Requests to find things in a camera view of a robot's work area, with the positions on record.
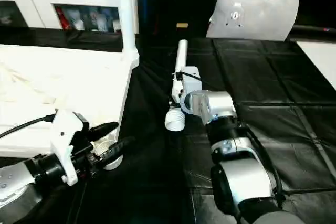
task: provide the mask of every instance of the black table surface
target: black table surface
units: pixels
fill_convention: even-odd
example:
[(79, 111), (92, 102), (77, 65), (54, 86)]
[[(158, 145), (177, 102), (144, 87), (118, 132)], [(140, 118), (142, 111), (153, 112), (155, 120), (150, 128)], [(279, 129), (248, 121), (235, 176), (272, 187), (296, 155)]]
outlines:
[[(0, 43), (122, 49), (117, 34), (51, 29), (8, 30)], [(139, 36), (136, 43), (140, 65), (132, 72), (120, 137), (133, 135), (137, 144), (117, 169), (60, 187), (22, 223), (234, 223), (214, 204), (211, 150), (200, 119), (186, 116), (181, 133), (164, 127), (178, 39)], [(191, 39), (187, 65), (197, 66), (216, 90), (230, 92), (279, 170), (284, 209), (308, 224), (334, 223), (336, 91), (297, 44)], [(0, 165), (16, 161), (1, 158)]]

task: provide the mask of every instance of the white surface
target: white surface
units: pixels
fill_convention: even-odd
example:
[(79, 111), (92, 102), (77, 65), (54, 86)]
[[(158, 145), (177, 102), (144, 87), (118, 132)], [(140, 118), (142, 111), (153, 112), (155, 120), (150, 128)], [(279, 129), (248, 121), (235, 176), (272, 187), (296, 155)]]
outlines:
[[(54, 108), (78, 112), (90, 126), (120, 124), (132, 63), (122, 53), (0, 45), (0, 66), (18, 77), (10, 80), (22, 82), (16, 88), (0, 86), (0, 132)], [(0, 138), (0, 156), (50, 153), (50, 126), (41, 122)], [(118, 139), (119, 128), (114, 134)]]
[(0, 1), (15, 1), (21, 14), (23, 15), (29, 27), (44, 28), (44, 25), (38, 15), (32, 0), (0, 0)]
[(297, 44), (336, 89), (336, 44), (303, 41)]

